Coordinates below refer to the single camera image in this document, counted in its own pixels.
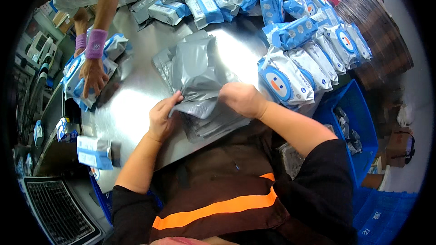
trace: metal table surface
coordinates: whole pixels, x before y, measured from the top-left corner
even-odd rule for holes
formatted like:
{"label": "metal table surface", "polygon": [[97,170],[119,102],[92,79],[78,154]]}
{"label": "metal table surface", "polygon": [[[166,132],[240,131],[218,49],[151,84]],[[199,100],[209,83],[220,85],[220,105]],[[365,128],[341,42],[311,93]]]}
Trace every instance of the metal table surface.
{"label": "metal table surface", "polygon": [[[82,112],[84,135],[112,140],[120,145],[120,155],[112,157],[114,166],[122,167],[148,131],[148,113],[157,102],[169,97],[163,79],[151,58],[166,47],[174,46],[197,30],[192,17],[177,26],[154,21],[137,32],[138,25],[126,6],[120,8],[113,26],[134,47],[134,61],[120,65],[103,90],[94,112]],[[237,17],[232,23],[210,24],[205,30],[217,37],[219,55],[241,81],[258,86],[257,61],[266,54],[261,33],[262,17]],[[193,144],[181,127],[167,139],[156,160],[156,170],[214,142],[219,137]]]}

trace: black t-shirt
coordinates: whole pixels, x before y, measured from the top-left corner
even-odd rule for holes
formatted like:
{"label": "black t-shirt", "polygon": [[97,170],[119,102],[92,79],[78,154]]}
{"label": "black t-shirt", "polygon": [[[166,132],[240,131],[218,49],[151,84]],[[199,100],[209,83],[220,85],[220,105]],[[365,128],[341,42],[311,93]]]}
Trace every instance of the black t-shirt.
{"label": "black t-shirt", "polygon": [[[343,140],[319,144],[306,157],[297,177],[293,181],[288,175],[279,177],[274,190],[292,217],[338,244],[355,242],[353,186]],[[112,192],[112,243],[147,244],[158,213],[152,196],[115,186]],[[273,229],[238,232],[222,238],[241,245],[288,244]]]}

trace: purple wristband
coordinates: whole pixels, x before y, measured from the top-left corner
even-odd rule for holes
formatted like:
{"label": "purple wristband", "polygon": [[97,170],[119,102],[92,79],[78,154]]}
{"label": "purple wristband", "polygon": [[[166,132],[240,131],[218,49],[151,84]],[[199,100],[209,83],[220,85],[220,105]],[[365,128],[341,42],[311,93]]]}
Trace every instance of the purple wristband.
{"label": "purple wristband", "polygon": [[76,50],[86,48],[86,33],[82,33],[76,37]]}
{"label": "purple wristband", "polygon": [[106,37],[108,37],[108,32],[106,30],[93,29],[91,31],[88,46],[86,48],[87,59],[99,59],[103,56]]}

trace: hand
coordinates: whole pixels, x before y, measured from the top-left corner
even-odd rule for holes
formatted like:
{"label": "hand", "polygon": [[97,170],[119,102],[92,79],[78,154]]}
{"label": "hand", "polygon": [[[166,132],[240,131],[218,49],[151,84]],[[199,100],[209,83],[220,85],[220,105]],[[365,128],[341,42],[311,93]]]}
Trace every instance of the hand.
{"label": "hand", "polygon": [[174,116],[168,118],[168,114],[171,108],[180,101],[183,100],[183,96],[180,91],[177,91],[173,96],[161,100],[153,107],[149,113],[150,116],[150,128],[147,135],[159,142],[163,143],[165,139],[171,134],[174,129]]}
{"label": "hand", "polygon": [[88,98],[89,88],[92,87],[95,95],[100,95],[101,90],[109,80],[103,70],[102,59],[86,59],[80,70],[79,79],[84,78],[83,97]]}
{"label": "hand", "polygon": [[74,58],[77,58],[77,56],[80,55],[80,53],[82,53],[84,51],[84,48],[79,48],[76,50],[76,52],[74,52]]}
{"label": "hand", "polygon": [[226,83],[218,98],[237,113],[250,118],[261,118],[268,105],[254,85],[246,83]]}

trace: forearm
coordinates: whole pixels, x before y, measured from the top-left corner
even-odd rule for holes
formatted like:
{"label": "forearm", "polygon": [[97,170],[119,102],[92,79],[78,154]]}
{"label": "forearm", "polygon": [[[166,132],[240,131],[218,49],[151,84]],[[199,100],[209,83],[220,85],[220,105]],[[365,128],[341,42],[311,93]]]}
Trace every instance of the forearm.
{"label": "forearm", "polygon": [[334,133],[318,121],[273,102],[268,102],[264,114],[259,119],[304,157],[324,141],[337,139]]}
{"label": "forearm", "polygon": [[95,16],[94,28],[108,30],[115,15],[119,0],[99,0],[97,2],[97,14]]}
{"label": "forearm", "polygon": [[79,8],[73,19],[76,35],[79,36],[86,33],[86,30],[88,29],[88,13],[85,8]]}
{"label": "forearm", "polygon": [[161,143],[143,136],[118,175],[115,185],[145,194],[150,188],[156,155]]}

